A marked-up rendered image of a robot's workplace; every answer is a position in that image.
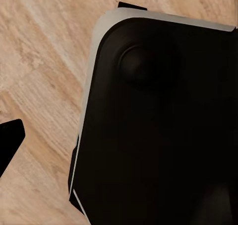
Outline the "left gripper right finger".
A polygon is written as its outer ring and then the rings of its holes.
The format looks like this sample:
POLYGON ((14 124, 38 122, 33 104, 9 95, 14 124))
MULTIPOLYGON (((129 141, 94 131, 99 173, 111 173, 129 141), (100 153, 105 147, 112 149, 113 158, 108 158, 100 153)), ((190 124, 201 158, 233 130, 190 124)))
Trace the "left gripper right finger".
POLYGON ((238 121, 227 119, 224 125, 223 138, 238 157, 238 121))

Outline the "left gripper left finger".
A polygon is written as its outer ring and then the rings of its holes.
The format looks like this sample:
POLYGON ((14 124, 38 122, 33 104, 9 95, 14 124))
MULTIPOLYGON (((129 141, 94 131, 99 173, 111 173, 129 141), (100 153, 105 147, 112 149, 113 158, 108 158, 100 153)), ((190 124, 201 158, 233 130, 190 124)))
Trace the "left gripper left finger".
POLYGON ((21 119, 0 124, 0 177, 25 138, 21 119))

